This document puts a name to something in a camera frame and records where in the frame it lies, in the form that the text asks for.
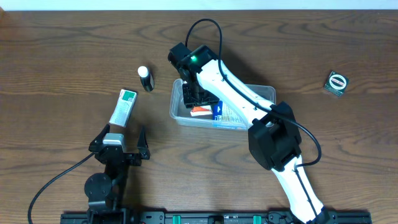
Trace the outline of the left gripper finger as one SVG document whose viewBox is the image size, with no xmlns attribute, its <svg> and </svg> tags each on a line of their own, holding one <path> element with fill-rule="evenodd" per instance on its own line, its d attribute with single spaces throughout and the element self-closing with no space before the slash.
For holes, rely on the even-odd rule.
<svg viewBox="0 0 398 224">
<path fill-rule="evenodd" d="M 137 148 L 140 155 L 149 155 L 149 146 L 146 139 L 145 127 L 141 128 L 139 139 L 137 141 Z"/>
<path fill-rule="evenodd" d="M 93 140 L 93 145 L 99 145 L 103 143 L 103 139 L 106 134 L 108 134 L 110 131 L 110 125 L 106 124 L 105 127 L 102 129 L 102 131 L 97 135 L 97 137 L 94 138 Z"/>
</svg>

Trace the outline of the red white medicine box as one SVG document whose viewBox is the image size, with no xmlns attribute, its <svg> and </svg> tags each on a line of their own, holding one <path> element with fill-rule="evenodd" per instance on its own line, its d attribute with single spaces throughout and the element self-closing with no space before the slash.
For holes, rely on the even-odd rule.
<svg viewBox="0 0 398 224">
<path fill-rule="evenodd" d="M 212 115 L 212 114 L 213 114 L 213 110 L 212 110 L 210 105 L 207 105 L 207 106 L 194 106 L 191 109 L 191 111 L 190 111 L 190 115 L 192 117 L 208 116 L 208 115 Z"/>
</svg>

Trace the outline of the blue fever patch box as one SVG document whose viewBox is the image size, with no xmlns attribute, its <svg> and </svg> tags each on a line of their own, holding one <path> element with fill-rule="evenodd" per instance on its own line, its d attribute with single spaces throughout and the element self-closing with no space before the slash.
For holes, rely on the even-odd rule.
<svg viewBox="0 0 398 224">
<path fill-rule="evenodd" d="M 240 117 L 222 101 L 213 106 L 212 112 L 214 128 L 247 130 Z"/>
</svg>

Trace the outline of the dark green square box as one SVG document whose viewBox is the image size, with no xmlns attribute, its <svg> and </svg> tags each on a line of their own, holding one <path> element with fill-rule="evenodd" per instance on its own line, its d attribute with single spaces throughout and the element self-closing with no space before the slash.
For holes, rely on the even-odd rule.
<svg viewBox="0 0 398 224">
<path fill-rule="evenodd" d="M 349 79 L 346 76 L 332 70 L 328 78 L 326 79 L 323 88 L 326 91 L 329 91 L 330 93 L 341 97 L 344 95 L 348 84 Z"/>
</svg>

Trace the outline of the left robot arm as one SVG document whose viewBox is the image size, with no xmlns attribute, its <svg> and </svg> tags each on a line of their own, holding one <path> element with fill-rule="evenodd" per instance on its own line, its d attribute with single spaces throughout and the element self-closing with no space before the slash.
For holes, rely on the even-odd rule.
<svg viewBox="0 0 398 224">
<path fill-rule="evenodd" d="M 88 197 L 88 217 L 90 222 L 113 218 L 119 222 L 127 220 L 126 210 L 121 200 L 126 186 L 129 168 L 140 166 L 143 160 L 150 159 L 145 129 L 142 128 L 137 141 L 136 153 L 126 152 L 123 134 L 111 133 L 110 125 L 105 125 L 97 137 L 90 142 L 88 150 L 97 161 L 105 165 L 104 172 L 95 173 L 85 182 Z"/>
</svg>

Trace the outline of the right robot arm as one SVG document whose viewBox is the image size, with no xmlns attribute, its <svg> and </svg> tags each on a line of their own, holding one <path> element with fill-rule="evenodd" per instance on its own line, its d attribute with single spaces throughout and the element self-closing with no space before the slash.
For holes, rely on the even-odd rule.
<svg viewBox="0 0 398 224">
<path fill-rule="evenodd" d="M 313 134 L 296 122 L 292 108 L 252 91 L 205 45 L 191 51 L 179 43 L 170 49 L 168 60 L 184 81 L 185 107 L 225 103 L 247 127 L 253 158 L 276 175 L 293 216 L 303 223 L 327 223 L 328 214 L 306 176 L 299 147 L 301 132 L 310 138 Z"/>
</svg>

